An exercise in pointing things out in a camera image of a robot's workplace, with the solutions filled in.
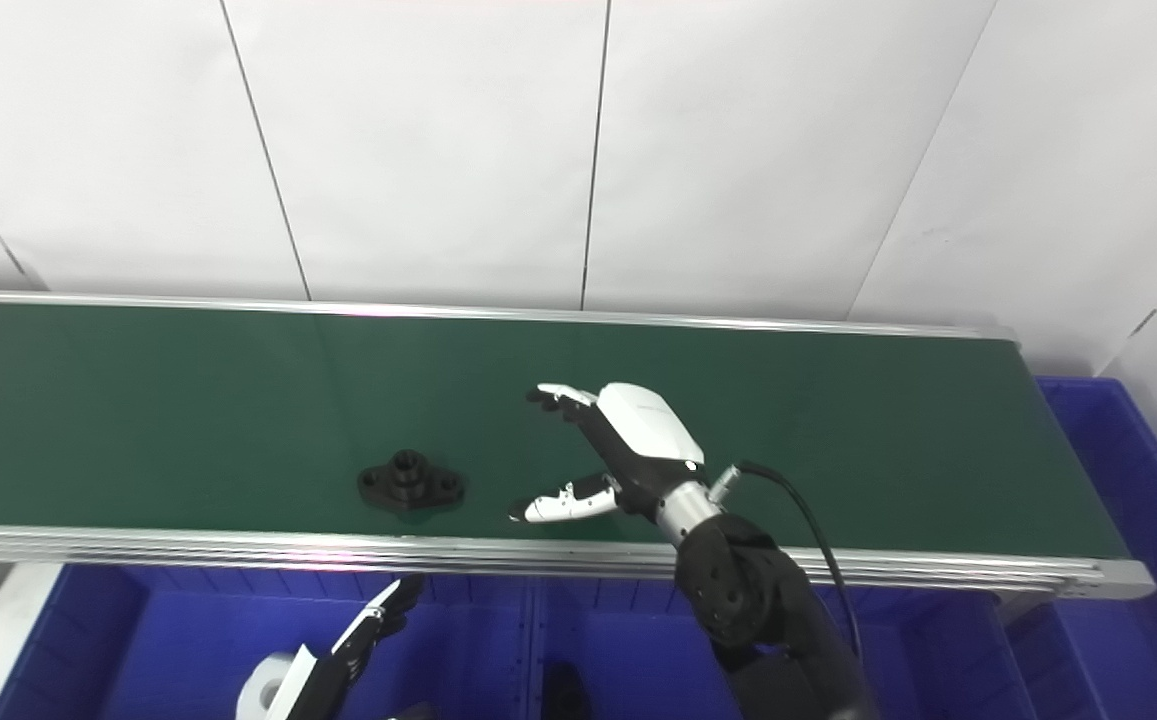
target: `bolt hole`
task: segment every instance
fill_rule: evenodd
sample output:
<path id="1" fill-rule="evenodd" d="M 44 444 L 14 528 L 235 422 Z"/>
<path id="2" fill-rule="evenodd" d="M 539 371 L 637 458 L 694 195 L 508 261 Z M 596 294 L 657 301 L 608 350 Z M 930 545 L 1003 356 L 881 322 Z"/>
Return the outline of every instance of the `bolt hole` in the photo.
<path id="1" fill-rule="evenodd" d="M 400 450 L 391 457 L 391 464 L 396 470 L 413 470 L 418 466 L 419 455 L 412 450 Z"/>

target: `metal support frame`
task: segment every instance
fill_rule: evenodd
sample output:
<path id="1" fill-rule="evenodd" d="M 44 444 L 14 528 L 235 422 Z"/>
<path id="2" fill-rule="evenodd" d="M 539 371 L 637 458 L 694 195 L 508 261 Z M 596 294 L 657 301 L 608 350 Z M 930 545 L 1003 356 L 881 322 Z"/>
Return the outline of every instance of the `metal support frame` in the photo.
<path id="1" fill-rule="evenodd" d="M 831 582 L 817 548 L 784 548 L 812 582 Z M 1154 580 L 1134 560 L 1016 554 L 835 551 L 854 585 L 1134 598 Z M 341 536 L 0 526 L 0 561 L 231 568 L 430 571 L 496 575 L 671 578 L 666 543 Z"/>

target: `robotic hand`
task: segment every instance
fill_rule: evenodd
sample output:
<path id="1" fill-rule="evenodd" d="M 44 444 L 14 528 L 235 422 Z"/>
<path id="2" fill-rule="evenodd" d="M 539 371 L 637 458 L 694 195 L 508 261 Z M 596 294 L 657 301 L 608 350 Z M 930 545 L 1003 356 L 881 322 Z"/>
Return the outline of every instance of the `robotic hand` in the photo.
<path id="1" fill-rule="evenodd" d="M 510 519 L 554 523 L 614 509 L 644 516 L 677 548 L 675 583 L 712 639 L 747 720 L 878 717 L 861 663 L 805 571 L 767 532 L 720 505 L 743 470 L 776 473 L 739 464 L 707 488 L 702 448 L 643 387 L 611 383 L 592 395 L 540 384 L 528 399 L 577 425 L 606 470 L 513 504 Z"/>
<path id="2" fill-rule="evenodd" d="M 373 648 L 381 639 L 404 629 L 405 612 L 417 605 L 422 588 L 423 575 L 405 575 L 388 585 L 351 620 L 325 657 L 314 656 L 305 645 L 299 647 L 289 673 L 272 698 L 267 720 L 334 719 L 346 692 L 368 664 Z"/>

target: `blue plastic bin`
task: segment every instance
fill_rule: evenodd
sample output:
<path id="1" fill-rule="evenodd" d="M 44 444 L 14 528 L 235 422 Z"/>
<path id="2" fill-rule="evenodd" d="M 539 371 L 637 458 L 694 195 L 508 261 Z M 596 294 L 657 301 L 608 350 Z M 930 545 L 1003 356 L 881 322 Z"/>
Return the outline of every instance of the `blue plastic bin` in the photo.
<path id="1" fill-rule="evenodd" d="M 1132 554 L 1157 580 L 1157 439 L 1113 379 L 1039 379 Z M 1041 720 L 1157 720 L 1157 593 L 1059 601 L 1009 629 Z"/>
<path id="2" fill-rule="evenodd" d="M 0 720 L 229 719 L 263 657 L 300 642 L 325 652 L 391 579 L 69 566 L 2 692 Z M 854 602 L 890 720 L 1032 717 L 990 596 L 857 588 Z M 445 719 L 538 717 L 541 668 L 555 660 L 578 667 L 597 719 L 738 717 L 671 583 L 494 576 L 433 576 L 341 717 L 378 719 L 423 700 Z"/>

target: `black mechanical part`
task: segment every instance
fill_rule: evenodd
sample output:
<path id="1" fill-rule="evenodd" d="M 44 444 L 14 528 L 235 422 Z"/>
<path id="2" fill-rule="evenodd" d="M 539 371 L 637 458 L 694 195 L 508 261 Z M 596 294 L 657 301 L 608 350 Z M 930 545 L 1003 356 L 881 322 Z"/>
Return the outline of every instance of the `black mechanical part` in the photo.
<path id="1" fill-rule="evenodd" d="M 355 484 L 364 501 L 396 512 L 454 505 L 467 492 L 462 475 L 433 465 L 414 450 L 397 451 L 385 465 L 364 469 Z"/>
<path id="2" fill-rule="evenodd" d="M 642 515 L 653 522 L 659 500 L 670 495 L 680 483 L 692 479 L 706 484 L 706 470 L 698 462 L 693 462 L 691 469 L 681 460 L 646 457 L 633 451 L 595 405 L 583 405 L 572 397 L 557 398 L 537 388 L 524 397 L 541 404 L 547 413 L 560 410 L 566 423 L 578 426 L 583 438 L 618 482 L 618 506 L 632 515 Z"/>
<path id="3" fill-rule="evenodd" d="M 543 669 L 541 720 L 591 720 L 591 700 L 577 667 L 551 662 Z"/>
<path id="4" fill-rule="evenodd" d="M 405 612 L 417 605 L 423 585 L 426 578 L 421 574 L 401 578 L 400 587 L 382 602 L 378 616 L 361 620 L 337 651 L 317 660 L 287 720 L 334 719 L 342 710 L 346 692 L 368 664 L 374 646 L 404 629 Z"/>
<path id="5" fill-rule="evenodd" d="M 717 515 L 678 548 L 675 583 L 747 720 L 874 720 L 862 664 L 799 568 L 767 534 Z M 760 652 L 758 644 L 775 646 Z"/>

